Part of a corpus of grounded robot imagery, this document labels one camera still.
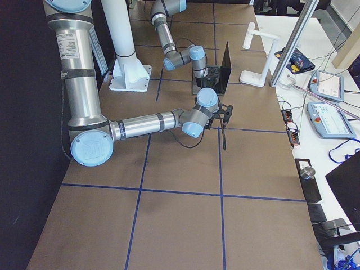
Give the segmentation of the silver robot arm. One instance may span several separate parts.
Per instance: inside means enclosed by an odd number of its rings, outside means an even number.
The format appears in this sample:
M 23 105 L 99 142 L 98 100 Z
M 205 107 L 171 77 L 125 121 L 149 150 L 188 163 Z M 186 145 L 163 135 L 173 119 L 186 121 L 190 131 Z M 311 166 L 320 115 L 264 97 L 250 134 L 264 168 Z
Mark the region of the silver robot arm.
M 90 1 L 44 1 L 48 26 L 56 33 L 62 71 L 67 89 L 71 118 L 68 122 L 70 151 L 81 165 L 94 167 L 112 155 L 114 143 L 168 129 L 181 130 L 196 138 L 221 111 L 213 87 L 201 87 L 194 107 L 187 111 L 139 116 L 118 121 L 101 112 L 96 72 L 92 57 L 91 31 L 93 17 Z M 145 92 L 151 67 L 143 65 L 136 55 L 124 1 L 103 1 L 107 26 L 116 60 L 112 88 L 115 91 Z
M 151 23 L 154 26 L 163 49 L 163 64 L 172 71 L 189 63 L 192 64 L 193 77 L 199 88 L 215 89 L 219 82 L 219 68 L 208 66 L 208 58 L 202 46 L 191 43 L 188 48 L 179 51 L 173 40 L 167 19 L 187 8 L 186 1 L 155 1 L 151 7 Z

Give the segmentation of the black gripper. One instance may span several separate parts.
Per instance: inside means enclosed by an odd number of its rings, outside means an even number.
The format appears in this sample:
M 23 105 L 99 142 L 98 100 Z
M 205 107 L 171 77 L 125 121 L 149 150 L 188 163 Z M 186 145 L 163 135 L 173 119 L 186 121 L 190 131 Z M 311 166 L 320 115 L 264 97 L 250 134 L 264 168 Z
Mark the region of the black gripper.
M 207 74 L 196 78 L 196 84 L 200 88 L 214 88 L 220 81 L 220 70 L 219 69 L 207 69 Z

